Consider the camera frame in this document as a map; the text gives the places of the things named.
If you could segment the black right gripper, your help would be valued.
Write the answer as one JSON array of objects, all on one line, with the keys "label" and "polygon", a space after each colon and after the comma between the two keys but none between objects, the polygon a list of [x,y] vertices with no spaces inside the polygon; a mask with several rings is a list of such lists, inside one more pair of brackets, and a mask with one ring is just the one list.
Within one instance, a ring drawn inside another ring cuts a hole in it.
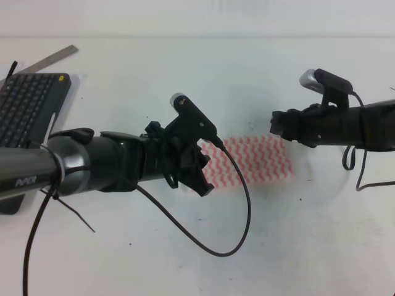
[{"label": "black right gripper", "polygon": [[270,133],[308,147],[360,146],[364,143],[359,107],[340,109],[330,105],[302,111],[274,111],[270,123]]}]

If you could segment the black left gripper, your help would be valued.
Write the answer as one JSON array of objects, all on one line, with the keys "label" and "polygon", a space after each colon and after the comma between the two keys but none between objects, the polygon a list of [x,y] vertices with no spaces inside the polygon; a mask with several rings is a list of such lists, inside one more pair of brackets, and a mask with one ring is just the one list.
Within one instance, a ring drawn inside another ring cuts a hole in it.
[{"label": "black left gripper", "polygon": [[163,178],[169,185],[182,183],[201,197],[214,189],[203,173],[210,157],[202,154],[196,144],[184,148],[181,140],[165,135],[158,121],[151,121],[145,132],[141,136],[145,156],[140,180]]}]

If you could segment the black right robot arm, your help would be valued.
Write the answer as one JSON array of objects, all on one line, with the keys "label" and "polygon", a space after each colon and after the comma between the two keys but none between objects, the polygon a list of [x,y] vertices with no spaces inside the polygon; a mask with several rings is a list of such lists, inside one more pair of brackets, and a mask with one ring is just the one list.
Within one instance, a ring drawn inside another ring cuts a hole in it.
[{"label": "black right robot arm", "polygon": [[372,152],[394,150],[394,101],[338,108],[313,104],[304,110],[274,111],[270,133],[310,148],[354,146]]}]

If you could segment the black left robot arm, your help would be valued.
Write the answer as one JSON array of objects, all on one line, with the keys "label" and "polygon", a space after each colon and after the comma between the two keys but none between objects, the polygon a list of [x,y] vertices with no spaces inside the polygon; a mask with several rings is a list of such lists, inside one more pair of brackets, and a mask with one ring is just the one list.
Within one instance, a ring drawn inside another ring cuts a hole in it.
[{"label": "black left robot arm", "polygon": [[59,196],[89,191],[131,192],[141,181],[165,179],[200,196],[213,190],[202,169],[210,158],[198,146],[198,131],[164,129],[150,122],[140,136],[71,129],[50,136],[37,149],[1,149],[1,198],[55,187]]}]

